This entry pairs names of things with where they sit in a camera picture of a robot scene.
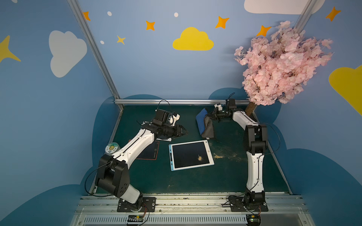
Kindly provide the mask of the red framed drawing tablet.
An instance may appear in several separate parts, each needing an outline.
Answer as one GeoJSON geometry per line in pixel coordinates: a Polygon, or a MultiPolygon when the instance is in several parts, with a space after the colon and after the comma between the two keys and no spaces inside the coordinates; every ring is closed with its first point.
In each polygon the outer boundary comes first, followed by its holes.
{"type": "Polygon", "coordinates": [[[132,160],[156,160],[159,149],[159,141],[154,141],[148,146],[133,144],[131,145],[131,140],[129,140],[129,148],[126,153],[129,158],[129,161],[132,160]]]}

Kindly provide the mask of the grey blue wiping cloth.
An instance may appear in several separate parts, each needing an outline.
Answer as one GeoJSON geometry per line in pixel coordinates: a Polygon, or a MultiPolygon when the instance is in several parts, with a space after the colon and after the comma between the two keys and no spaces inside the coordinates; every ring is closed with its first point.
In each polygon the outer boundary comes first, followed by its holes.
{"type": "Polygon", "coordinates": [[[213,139],[215,138],[214,126],[212,119],[208,116],[206,108],[203,108],[196,116],[196,122],[199,133],[202,138],[213,139]]]}

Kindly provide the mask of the white framed drawing tablet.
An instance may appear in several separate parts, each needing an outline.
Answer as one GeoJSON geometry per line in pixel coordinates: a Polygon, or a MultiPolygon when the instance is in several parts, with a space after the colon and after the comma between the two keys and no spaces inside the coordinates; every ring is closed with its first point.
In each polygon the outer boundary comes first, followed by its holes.
{"type": "Polygon", "coordinates": [[[156,140],[158,141],[167,141],[167,142],[171,142],[172,138],[157,138],[156,140]]]}

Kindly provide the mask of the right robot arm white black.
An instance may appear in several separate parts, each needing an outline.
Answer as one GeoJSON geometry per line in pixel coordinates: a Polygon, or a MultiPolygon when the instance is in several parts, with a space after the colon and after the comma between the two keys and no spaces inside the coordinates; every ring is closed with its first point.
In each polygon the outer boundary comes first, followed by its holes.
{"type": "Polygon", "coordinates": [[[212,113],[208,115],[211,119],[220,121],[231,118],[245,131],[243,146],[248,160],[248,180],[244,206],[250,209],[252,205],[263,205],[265,203],[263,162],[267,150],[267,126],[254,121],[245,111],[239,110],[233,98],[227,99],[225,105],[215,104],[214,107],[212,113]]]}

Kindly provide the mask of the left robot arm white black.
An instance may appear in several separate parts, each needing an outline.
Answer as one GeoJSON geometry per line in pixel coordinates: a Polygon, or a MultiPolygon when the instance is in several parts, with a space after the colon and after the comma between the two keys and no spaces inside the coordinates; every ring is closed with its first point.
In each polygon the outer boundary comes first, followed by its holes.
{"type": "Polygon", "coordinates": [[[152,121],[143,122],[131,141],[118,151],[101,157],[95,185],[130,204],[138,203],[141,192],[130,184],[129,169],[155,140],[171,140],[185,135],[185,128],[177,123],[179,119],[180,115],[176,112],[157,109],[152,121]]]}

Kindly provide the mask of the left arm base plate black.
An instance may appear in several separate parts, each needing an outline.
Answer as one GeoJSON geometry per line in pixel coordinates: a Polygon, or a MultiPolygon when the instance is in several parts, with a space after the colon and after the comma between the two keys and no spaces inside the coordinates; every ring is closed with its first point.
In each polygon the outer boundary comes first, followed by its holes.
{"type": "Polygon", "coordinates": [[[154,212],[156,207],[155,197],[140,196],[136,203],[130,203],[124,199],[120,199],[117,206],[117,212],[154,212]]]}

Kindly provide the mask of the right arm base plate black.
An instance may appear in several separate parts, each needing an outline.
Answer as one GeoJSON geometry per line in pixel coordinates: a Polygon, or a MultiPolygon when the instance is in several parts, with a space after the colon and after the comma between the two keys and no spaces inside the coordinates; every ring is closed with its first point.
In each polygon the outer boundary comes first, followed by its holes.
{"type": "Polygon", "coordinates": [[[229,205],[232,212],[268,212],[268,206],[265,200],[252,199],[250,197],[241,197],[230,195],[228,197],[229,205]]]}

